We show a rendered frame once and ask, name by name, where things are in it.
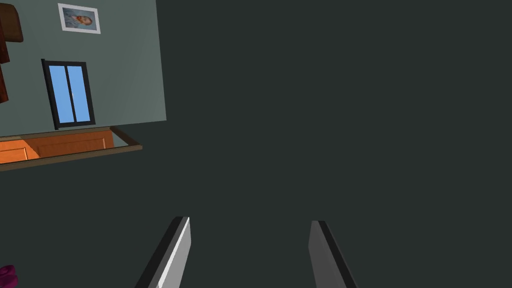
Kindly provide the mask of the white framed portrait picture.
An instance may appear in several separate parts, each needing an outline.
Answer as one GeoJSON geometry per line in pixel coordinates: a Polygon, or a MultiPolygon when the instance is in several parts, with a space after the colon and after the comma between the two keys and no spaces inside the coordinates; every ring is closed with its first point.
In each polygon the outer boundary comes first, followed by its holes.
{"type": "Polygon", "coordinates": [[[57,5],[63,31],[101,34],[97,8],[64,3],[57,5]]]}

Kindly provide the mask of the magenta rounded object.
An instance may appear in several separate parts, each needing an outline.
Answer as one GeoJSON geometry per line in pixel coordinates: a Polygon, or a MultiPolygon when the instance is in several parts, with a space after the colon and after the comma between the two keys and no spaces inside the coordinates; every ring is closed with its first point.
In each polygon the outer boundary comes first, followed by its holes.
{"type": "Polygon", "coordinates": [[[13,265],[0,267],[0,288],[15,288],[18,281],[16,269],[13,265]]]}

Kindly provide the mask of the dark brown wooden furniture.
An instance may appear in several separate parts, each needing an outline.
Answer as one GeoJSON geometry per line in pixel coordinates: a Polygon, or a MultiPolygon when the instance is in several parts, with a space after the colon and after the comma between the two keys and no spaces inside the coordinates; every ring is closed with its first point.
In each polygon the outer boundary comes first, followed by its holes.
{"type": "Polygon", "coordinates": [[[0,3],[0,104],[9,100],[2,64],[10,62],[7,43],[24,41],[18,11],[13,4],[0,3]]]}

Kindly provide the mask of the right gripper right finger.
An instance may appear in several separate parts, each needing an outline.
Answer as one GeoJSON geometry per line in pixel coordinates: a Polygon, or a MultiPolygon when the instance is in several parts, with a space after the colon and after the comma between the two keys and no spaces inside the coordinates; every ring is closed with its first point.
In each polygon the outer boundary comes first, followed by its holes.
{"type": "Polygon", "coordinates": [[[311,222],[308,251],[316,288],[358,288],[326,221],[311,222]]]}

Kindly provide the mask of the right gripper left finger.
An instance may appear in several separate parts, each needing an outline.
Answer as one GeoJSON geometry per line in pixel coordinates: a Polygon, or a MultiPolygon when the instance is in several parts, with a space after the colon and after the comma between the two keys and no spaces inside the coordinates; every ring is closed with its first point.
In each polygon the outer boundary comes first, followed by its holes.
{"type": "Polygon", "coordinates": [[[190,248],[190,218],[177,216],[166,229],[135,288],[180,288],[190,248]]]}

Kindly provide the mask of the black framed window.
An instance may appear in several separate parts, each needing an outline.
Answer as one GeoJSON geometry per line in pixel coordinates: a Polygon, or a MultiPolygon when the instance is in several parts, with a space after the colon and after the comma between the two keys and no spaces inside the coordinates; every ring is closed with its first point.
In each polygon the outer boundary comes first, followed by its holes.
{"type": "Polygon", "coordinates": [[[41,65],[54,128],[95,125],[87,64],[42,59],[41,65]]]}

